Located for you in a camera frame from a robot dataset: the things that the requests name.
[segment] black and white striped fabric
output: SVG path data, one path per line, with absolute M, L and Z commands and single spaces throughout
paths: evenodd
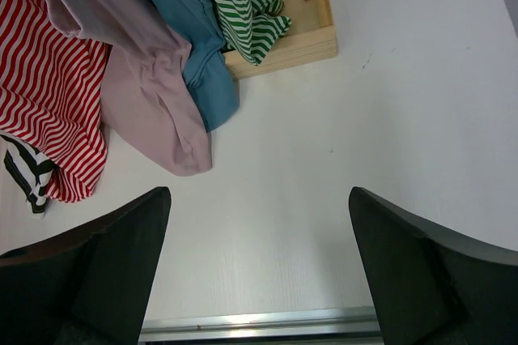
M 9 134 L 0 134 L 6 140 L 4 157 L 6 170 L 25 193 L 32 213 L 42 216 L 47 206 L 47 185 L 56 164 L 36 148 Z

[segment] red striped shirt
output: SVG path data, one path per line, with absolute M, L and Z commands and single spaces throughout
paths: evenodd
M 45 0 L 0 0 L 0 58 L 0 130 L 58 166 L 50 198 L 89 197 L 106 162 L 99 126 L 108 46 L 63 36 Z

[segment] green striped shirt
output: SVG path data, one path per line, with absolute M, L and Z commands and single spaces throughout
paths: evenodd
M 291 19 L 278 15 L 281 0 L 214 0 L 219 25 L 230 49 L 258 66 L 275 41 L 291 26 Z

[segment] wooden box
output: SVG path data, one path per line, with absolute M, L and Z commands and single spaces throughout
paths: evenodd
M 259 66 L 245 61 L 237 51 L 224 54 L 235 79 L 249 78 L 337 55 L 336 34 L 329 0 L 283 0 L 282 14 L 291 17 L 288 33 L 279 39 Z

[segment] metal edge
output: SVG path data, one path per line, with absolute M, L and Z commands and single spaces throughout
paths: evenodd
M 374 308 L 359 307 L 147 321 L 144 322 L 139 341 L 379 333 Z

